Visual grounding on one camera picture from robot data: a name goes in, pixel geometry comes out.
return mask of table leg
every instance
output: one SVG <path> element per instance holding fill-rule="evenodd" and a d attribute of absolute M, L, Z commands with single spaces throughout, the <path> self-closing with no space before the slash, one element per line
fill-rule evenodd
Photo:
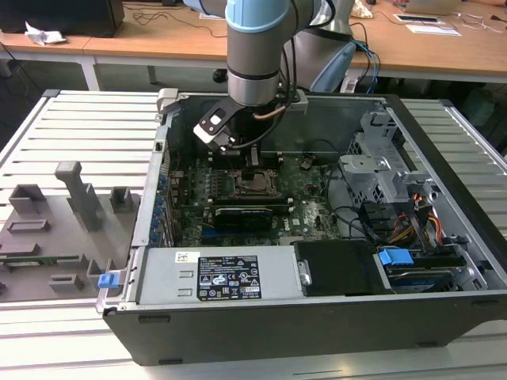
<path fill-rule="evenodd" d="M 9 61 L 7 59 L 0 59 L 0 78 L 10 78 L 13 74 L 10 71 L 9 66 L 7 66 L 8 62 Z"/>
<path fill-rule="evenodd" d="M 341 83 L 341 93 L 354 93 L 356 84 L 361 76 L 361 72 L 355 69 L 348 69 Z"/>
<path fill-rule="evenodd" d="M 155 66 L 148 66 L 148 78 L 150 78 L 150 83 L 152 85 L 156 85 L 157 81 L 157 73 L 155 72 Z"/>
<path fill-rule="evenodd" d="M 79 57 L 78 63 L 81 65 L 82 73 L 85 75 L 86 84 L 89 91 L 101 91 L 101 73 L 95 58 L 89 55 Z"/>

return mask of warning label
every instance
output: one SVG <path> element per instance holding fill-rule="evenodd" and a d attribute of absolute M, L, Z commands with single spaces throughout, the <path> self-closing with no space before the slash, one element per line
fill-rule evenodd
<path fill-rule="evenodd" d="M 262 298 L 257 256 L 199 257 L 197 297 L 201 301 Z"/>

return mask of blue plastic clip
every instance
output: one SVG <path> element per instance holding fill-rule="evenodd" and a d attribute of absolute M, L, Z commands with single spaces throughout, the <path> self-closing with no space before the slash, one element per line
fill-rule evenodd
<path fill-rule="evenodd" d="M 414 259 L 408 249 L 386 248 L 379 253 L 379 259 L 382 265 L 411 265 Z"/>
<path fill-rule="evenodd" d="M 98 278 L 99 289 L 118 289 L 120 287 L 120 274 L 103 273 Z"/>

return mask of wooden desk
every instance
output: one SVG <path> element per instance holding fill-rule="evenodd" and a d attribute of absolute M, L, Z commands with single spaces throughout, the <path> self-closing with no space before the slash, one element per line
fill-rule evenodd
<path fill-rule="evenodd" d="M 382 12 L 399 23 L 392 14 L 401 11 L 388 0 L 378 2 L 372 11 Z M 129 3 L 127 6 L 142 7 Z M 206 26 L 216 36 L 225 36 L 225 21 L 201 20 L 198 13 L 190 9 L 154 7 L 153 3 L 146 6 L 153 9 L 125 9 L 124 23 L 113 39 L 71 36 L 68 43 L 41 47 L 32 44 L 23 35 L 4 34 L 0 38 L 18 59 L 79 63 L 90 90 L 100 89 L 97 68 L 101 63 L 149 66 L 151 82 L 154 82 L 153 67 L 156 66 L 226 67 L 227 38 L 215 38 L 205 28 L 186 24 Z M 146 25 L 141 25 L 134 18 L 135 14 L 154 14 L 159 9 L 163 13 Z M 351 23 L 361 22 L 366 27 L 370 48 L 382 60 L 380 76 L 506 83 L 505 23 L 490 20 L 491 14 L 506 19 L 504 8 L 467 2 L 459 6 L 459 11 L 484 16 L 487 25 L 505 33 L 467 28 L 456 16 L 442 18 L 455 25 L 461 37 L 414 34 L 405 25 L 390 23 L 380 13 L 374 14 L 371 20 L 352 18 Z M 174 20 L 169 14 L 184 22 Z M 359 26 L 354 26 L 353 31 L 358 40 L 364 40 Z M 0 59 L 3 58 L 8 59 L 9 56 L 0 50 Z M 356 53 L 342 89 L 354 87 L 366 64 L 364 54 Z"/>
<path fill-rule="evenodd" d="M 382 12 L 393 22 L 400 23 L 393 13 L 401 13 L 388 0 L 379 0 L 372 12 Z M 373 19 L 353 22 L 364 24 L 370 48 L 382 61 L 380 76 L 397 78 L 444 79 L 470 82 L 507 82 L 507 30 L 506 23 L 490 20 L 492 14 L 507 19 L 505 8 L 465 2 L 458 12 L 484 16 L 485 24 L 503 33 L 475 30 L 463 25 L 453 15 L 440 17 L 444 27 L 456 27 L 462 36 L 441 36 L 412 33 L 405 25 L 390 23 L 381 13 Z M 360 25 L 353 26 L 354 37 L 364 41 Z M 348 80 L 357 79 L 364 72 L 366 58 L 356 53 Z"/>
<path fill-rule="evenodd" d="M 162 8 L 158 19 L 134 19 L 157 10 L 125 9 L 124 23 L 113 39 L 91 38 L 83 51 L 87 55 L 115 55 L 165 59 L 227 60 L 227 23 L 224 20 L 201 20 L 190 8 Z M 182 20 L 196 28 L 176 21 Z"/>

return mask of robotic arm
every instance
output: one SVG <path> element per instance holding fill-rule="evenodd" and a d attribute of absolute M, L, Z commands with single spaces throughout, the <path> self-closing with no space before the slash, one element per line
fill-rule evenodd
<path fill-rule="evenodd" d="M 195 10 L 227 20 L 229 97 L 217 102 L 193 130 L 209 148 L 226 151 L 253 146 L 260 141 L 258 137 L 269 133 L 280 122 L 279 116 L 265 119 L 263 116 L 284 111 L 284 108 L 275 111 L 280 103 L 276 95 L 284 45 L 307 28 L 328 2 L 330 0 L 185 0 L 185 4 Z M 240 130 L 242 138 L 249 142 L 237 142 L 231 130 L 236 134 Z"/>

